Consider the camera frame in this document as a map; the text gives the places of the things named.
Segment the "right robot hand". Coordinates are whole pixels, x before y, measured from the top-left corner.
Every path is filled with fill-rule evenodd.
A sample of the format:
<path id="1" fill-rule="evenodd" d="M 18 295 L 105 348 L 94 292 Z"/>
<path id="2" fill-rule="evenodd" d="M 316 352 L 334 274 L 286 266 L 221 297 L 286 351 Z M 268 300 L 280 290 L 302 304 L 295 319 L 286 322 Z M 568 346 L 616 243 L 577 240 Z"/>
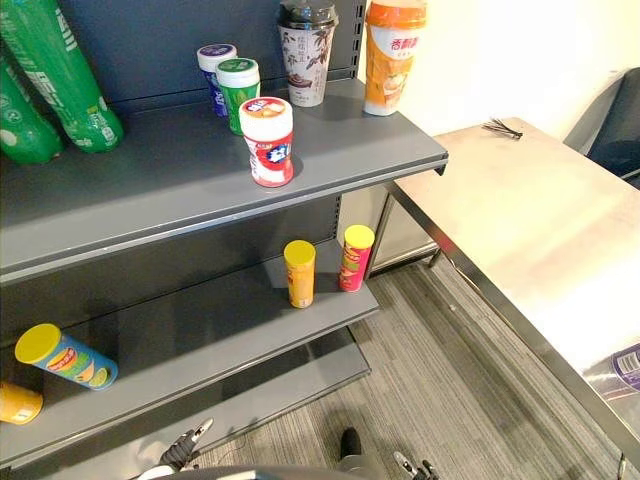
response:
<path id="1" fill-rule="evenodd" d="M 423 460 L 421 466 L 415 466 L 400 451 L 394 451 L 393 457 L 396 463 L 411 477 L 412 480 L 440 479 L 435 467 L 427 460 Z"/>

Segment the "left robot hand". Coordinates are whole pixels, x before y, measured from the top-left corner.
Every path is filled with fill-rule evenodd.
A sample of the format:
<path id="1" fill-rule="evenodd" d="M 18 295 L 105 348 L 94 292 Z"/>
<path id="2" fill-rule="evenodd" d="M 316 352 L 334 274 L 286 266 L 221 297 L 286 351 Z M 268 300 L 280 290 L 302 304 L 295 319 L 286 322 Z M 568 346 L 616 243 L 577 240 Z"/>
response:
<path id="1" fill-rule="evenodd" d="M 213 424 L 214 419 L 208 418 L 194 429 L 183 433 L 161 455 L 159 464 L 170 467 L 173 472 L 180 471 L 190 461 L 196 445 Z"/>

